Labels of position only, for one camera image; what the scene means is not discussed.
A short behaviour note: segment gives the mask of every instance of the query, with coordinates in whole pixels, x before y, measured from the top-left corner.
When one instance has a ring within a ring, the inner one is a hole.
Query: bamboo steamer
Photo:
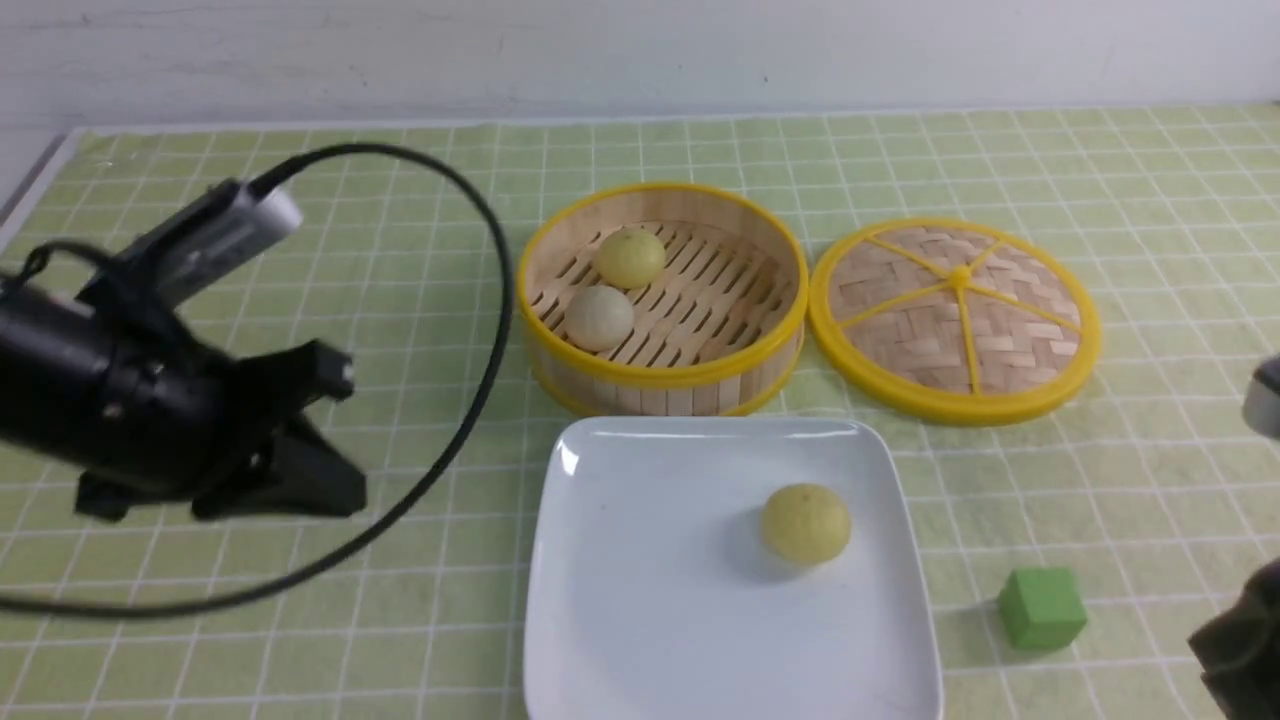
[[[1037,418],[1088,380],[1102,323],[1043,250],[950,218],[872,225],[818,261],[819,347],[868,395],[936,423]]]
[[[662,238],[658,279],[616,348],[568,342],[564,309],[602,284],[591,260],[623,227]],[[804,342],[809,277],[790,232],[758,205],[704,186],[643,183],[593,195],[529,242],[518,277],[534,377],[580,415],[741,415],[786,383]]]

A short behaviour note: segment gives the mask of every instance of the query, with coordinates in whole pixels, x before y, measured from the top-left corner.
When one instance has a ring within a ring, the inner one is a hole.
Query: yellow spoke
[[[979,252],[977,258],[973,259],[973,263],[969,263],[969,269],[977,270],[978,268],[980,268],[982,264],[986,263],[988,258],[991,258],[991,254],[998,250],[1001,245],[1005,245],[1005,241],[997,240],[996,242],[992,242],[991,246],[988,246],[986,250]]]
[[[1055,315],[1055,314],[1052,314],[1052,313],[1050,313],[1047,310],[1041,310],[1039,307],[1037,307],[1034,305],[1030,305],[1030,304],[1027,304],[1027,302],[1023,302],[1021,300],[1018,300],[1016,297],[1009,297],[1007,295],[996,292],[996,291],[993,291],[993,290],[991,290],[988,287],[983,287],[980,284],[970,284],[970,286],[968,286],[968,290],[972,290],[972,291],[977,292],[978,295],[986,295],[987,297],[995,297],[996,300],[1002,300],[1002,301],[1012,305],[1014,307],[1018,307],[1019,310],[1025,310],[1025,311],[1030,313],[1032,315],[1039,315],[1041,318],[1044,318],[1046,320],[1048,320],[1051,323],[1056,323],[1056,324],[1062,325],[1064,328],[1066,328],[1066,329],[1069,329],[1071,332],[1083,334],[1083,332],[1080,331],[1080,325],[1073,323],[1071,320],[1068,320],[1066,318],[1060,318],[1060,316],[1057,316],[1057,315]]]
[[[956,309],[960,310],[964,354],[969,357],[969,384],[973,387],[974,395],[982,395],[982,370],[978,368],[978,348],[973,342],[973,327],[969,325],[969,304],[964,300],[964,288],[956,288]]]
[[[896,255],[901,255],[902,258],[906,258],[908,260],[915,263],[916,265],[920,265],[922,268],[924,268],[925,270],[933,273],[934,275],[938,275],[940,278],[947,277],[947,272],[946,270],[943,270],[942,268],[934,265],[933,263],[929,263],[928,260],[925,260],[924,258],[920,258],[919,255],[916,255],[915,252],[911,252],[910,250],[906,250],[904,247],[899,247],[896,245],[890,245],[890,243],[884,242],[883,240],[881,240],[878,237],[868,237],[867,242],[869,242],[872,245],[878,245],[879,247],[883,247],[884,250],[888,250],[890,252],[893,252]]]
[[[888,310],[890,307],[892,307],[895,305],[901,305],[902,302],[908,302],[910,300],[915,300],[916,297],[924,297],[925,295],[929,295],[931,292],[938,292],[940,290],[943,290],[946,287],[947,287],[947,283],[938,283],[938,284],[931,284],[928,287],[922,287],[919,290],[913,290],[911,292],[906,292],[906,293],[899,295],[897,297],[895,297],[892,300],[886,300],[884,302],[881,302],[879,305],[873,306],[870,310],[863,310],[861,313],[854,315],[852,318],[849,318],[847,320],[841,320],[840,324],[838,324],[838,327],[840,327],[840,329],[846,329],[850,325],[856,325],[858,323],[861,323],[867,318],[870,318],[872,315],[876,315],[878,313],[883,313],[884,310]]]

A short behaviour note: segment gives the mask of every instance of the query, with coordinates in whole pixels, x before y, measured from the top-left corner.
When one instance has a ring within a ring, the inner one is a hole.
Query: wire
[[[507,341],[511,336],[512,306],[515,304],[515,275],[511,266],[511,250],[507,246],[507,238],[502,232],[502,225],[498,223],[498,217],[494,214],[493,209],[489,208],[489,204],[485,202],[484,196],[481,196],[465,177],[449,165],[431,158],[430,155],[424,155],[407,147],[384,145],[380,142],[334,145],[302,155],[296,155],[250,181],[248,188],[255,197],[262,199],[276,187],[288,182],[289,178],[297,176],[316,163],[342,155],[367,154],[389,155],[399,160],[415,163],[444,176],[449,182],[452,182],[462,192],[462,195],[471,201],[476,211],[480,213],[480,217],[489,227],[489,234],[493,238],[494,250],[498,254],[499,272],[502,273],[502,304],[498,310],[498,329],[494,333],[493,348],[489,351],[489,361],[480,378],[480,384],[476,387],[475,396],[471,398],[471,405],[462,416],[462,421],[458,423],[457,432],[453,434],[453,438],[449,439],[448,445],[445,445],[444,451],[440,452],[440,456],[435,460],[426,474],[422,475],[422,478],[404,493],[404,497],[393,505],[385,515],[379,518],[374,524],[352,539],[338,546],[328,555],[298,568],[297,570],[259,585],[201,600],[189,600],[164,605],[133,606],[97,602],[63,602],[22,596],[0,596],[0,611],[88,620],[169,620],[173,618],[202,615],[206,612],[230,610],[233,607],[248,605],[292,589],[315,578],[316,575],[335,568],[355,556],[357,552],[365,550],[370,543],[381,537],[383,533],[403,518],[413,507],[413,505],[422,500],[426,492],[431,489],[431,486],[440,479],[440,475],[444,474],[444,470],[451,462],[453,462],[453,459],[457,457],[458,452],[462,450],[462,445],[466,443],[467,438],[471,436],[471,430],[475,429],[475,425],[480,419],[480,413],[484,410],[484,405],[489,400],[489,395],[493,392],[493,387],[498,379],[498,368],[502,364],[502,356],[506,352]]]
[[[5,302],[45,272],[55,252],[70,255],[97,270],[104,282],[113,286],[115,297],[125,304],[124,319],[131,322],[132,329],[155,336],[150,340],[156,341],[159,350],[175,352],[180,357],[182,352],[198,345],[182,319],[160,300],[151,286],[136,282],[120,261],[87,242],[58,238],[41,243],[27,254],[17,275],[0,275],[4,279],[4,284],[0,284],[0,302]]]

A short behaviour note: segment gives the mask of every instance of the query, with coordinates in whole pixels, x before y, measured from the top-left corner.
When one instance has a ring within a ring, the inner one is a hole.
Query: black cable
[[[401,518],[403,518],[404,514],[407,514],[410,509],[417,503],[417,501],[422,500],[422,496],[425,496],[440,475],[444,474],[444,470],[451,462],[453,462],[453,459],[457,457],[458,451],[462,450],[462,445],[467,441],[467,437],[470,437],[476,421],[480,419],[480,413],[484,410],[484,405],[489,400],[489,393],[493,391],[493,386],[498,379],[498,368],[502,364],[502,356],[507,348],[507,340],[511,336],[512,306],[515,304],[515,275],[511,266],[511,250],[507,246],[507,238],[502,232],[502,225],[498,223],[498,217],[494,214],[493,209],[489,208],[489,204],[485,202],[484,196],[481,196],[465,177],[440,160],[407,147],[378,142],[356,142],[321,147],[311,152],[289,158],[275,168],[271,168],[257,178],[250,181],[248,188],[250,192],[261,199],[280,184],[285,183],[293,176],[316,163],[340,155],[362,154],[389,155],[399,160],[416,163],[448,178],[449,182],[462,191],[462,195],[471,201],[476,211],[480,213],[485,224],[489,225],[489,233],[493,237],[494,250],[497,250],[498,254],[498,268],[502,273],[502,305],[498,310],[498,331],[494,333],[493,348],[489,351],[489,363],[485,365],[484,375],[481,375],[480,384],[476,387],[475,396],[471,398],[471,406],[467,407],[466,414],[462,416],[462,421],[458,424],[457,432],[453,434],[453,438],[449,439],[449,443],[444,447],[444,451],[440,452],[440,456],[435,460],[431,468],[412,488],[410,488],[408,492],[404,493],[404,497],[401,498],[399,502],[392,506],[385,515],[379,518],[362,533],[308,565],[303,565],[297,570],[260,585],[202,600],[145,606],[97,602],[60,602],[20,596],[0,596],[0,611],[91,620],[169,620],[187,615],[201,615],[218,610],[229,610],[256,602],[259,600],[265,600],[294,588],[316,575],[335,568],[367,547],[383,533],[390,529],[390,527],[394,525]]]

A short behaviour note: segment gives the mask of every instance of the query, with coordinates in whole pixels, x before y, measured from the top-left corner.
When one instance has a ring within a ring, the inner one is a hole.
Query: table
[[[947,717],[1216,717],[1187,635],[1280,553],[1280,455],[1239,419],[1280,347],[1280,109],[812,115],[457,128],[86,133],[3,256],[54,234],[123,247],[209,182],[353,138],[448,159],[522,246],[596,188],[694,181],[774,213],[813,261],[858,227],[959,215],[1055,254],[1105,322],[1096,378],[998,429],[927,427],[812,347],[765,413],[855,418],[893,451],[945,666]],[[461,196],[381,159],[298,178],[296,236],[183,307],[253,354],[324,337],[360,391],[315,411],[371,475],[353,521],[119,527],[70,515],[74,471],[0,451],[0,585],[137,602],[284,571],[352,536],[434,460],[494,327],[497,283]],[[56,265],[52,286],[83,270]],[[516,340],[462,457],[413,515],[282,600],[198,620],[0,619],[0,717],[518,719],[522,606],[541,475],[571,421]],[[992,598],[1010,569],[1071,566],[1091,621],[1028,657]]]

